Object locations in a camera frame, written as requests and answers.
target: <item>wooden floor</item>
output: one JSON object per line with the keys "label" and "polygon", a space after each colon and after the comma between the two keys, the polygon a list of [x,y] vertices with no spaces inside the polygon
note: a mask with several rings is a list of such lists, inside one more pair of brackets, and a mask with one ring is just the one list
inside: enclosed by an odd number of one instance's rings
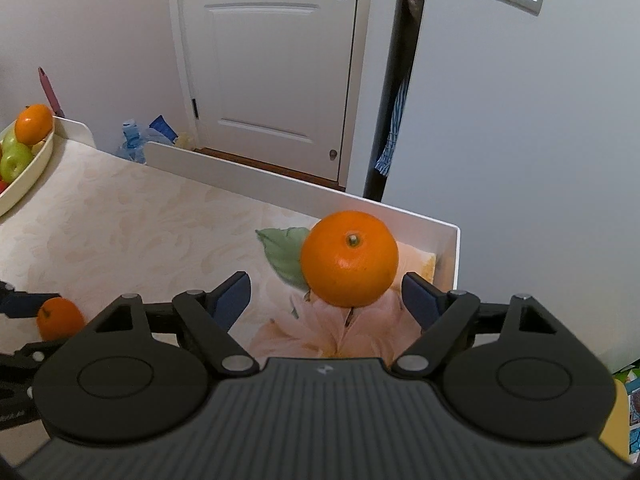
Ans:
{"label": "wooden floor", "polygon": [[244,164],[245,166],[251,166],[252,168],[258,168],[259,170],[271,171],[271,173],[290,176],[291,178],[304,180],[305,182],[310,182],[312,184],[318,184],[318,186],[344,191],[344,186],[340,186],[333,180],[309,175],[307,173],[302,173],[301,171],[289,170],[288,168],[283,168],[281,166],[274,166],[273,164],[267,164],[266,162],[253,160],[252,158],[245,158],[244,156],[232,155],[231,153],[219,152],[218,150],[212,150],[211,148],[197,148],[195,151],[203,153],[204,155],[215,156],[216,158],[221,158],[223,160],[230,160],[231,162]]}

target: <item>striped towel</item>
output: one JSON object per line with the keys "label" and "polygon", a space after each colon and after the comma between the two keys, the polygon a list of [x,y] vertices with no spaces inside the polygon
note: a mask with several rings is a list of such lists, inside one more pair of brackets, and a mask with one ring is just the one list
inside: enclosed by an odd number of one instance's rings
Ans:
{"label": "striped towel", "polygon": [[409,72],[398,89],[398,95],[396,95],[396,101],[394,102],[394,110],[391,113],[391,127],[389,128],[389,135],[386,138],[385,149],[382,151],[382,155],[376,162],[375,168],[378,172],[387,176],[389,174],[389,168],[391,168],[391,159],[394,156],[396,150],[396,142],[398,142],[398,131],[400,130],[400,120],[402,119],[402,110],[404,110],[404,102],[406,101],[406,93],[409,89],[409,78],[411,73]]}

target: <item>metal screw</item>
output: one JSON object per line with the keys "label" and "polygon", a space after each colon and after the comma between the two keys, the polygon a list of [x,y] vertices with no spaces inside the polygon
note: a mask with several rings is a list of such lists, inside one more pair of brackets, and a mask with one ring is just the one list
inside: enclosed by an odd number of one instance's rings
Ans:
{"label": "metal screw", "polygon": [[254,365],[254,360],[246,355],[229,355],[222,359],[222,366],[230,372],[245,372]]}
{"label": "metal screw", "polygon": [[421,372],[429,366],[429,361],[421,355],[403,355],[396,362],[407,372]]}

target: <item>white bowl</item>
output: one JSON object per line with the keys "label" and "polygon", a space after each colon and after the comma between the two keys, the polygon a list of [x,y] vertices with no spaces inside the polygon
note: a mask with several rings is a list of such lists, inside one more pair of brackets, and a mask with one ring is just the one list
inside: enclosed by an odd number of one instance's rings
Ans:
{"label": "white bowl", "polygon": [[[2,132],[0,132],[0,139],[2,139],[14,126],[15,121],[7,126]],[[4,192],[0,193],[0,217],[9,211],[23,196],[25,196],[28,190],[33,187],[38,177],[42,174],[47,167],[47,163],[51,158],[53,152],[53,133],[56,129],[55,123],[53,130],[47,136],[47,140],[44,141],[44,146],[33,158],[27,168],[16,178]]]}

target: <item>door panel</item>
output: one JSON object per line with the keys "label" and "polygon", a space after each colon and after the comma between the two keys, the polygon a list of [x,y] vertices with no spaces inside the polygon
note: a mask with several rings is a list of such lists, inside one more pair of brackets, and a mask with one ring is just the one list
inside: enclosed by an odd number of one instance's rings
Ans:
{"label": "door panel", "polygon": [[337,180],[355,0],[184,0],[207,146]]}

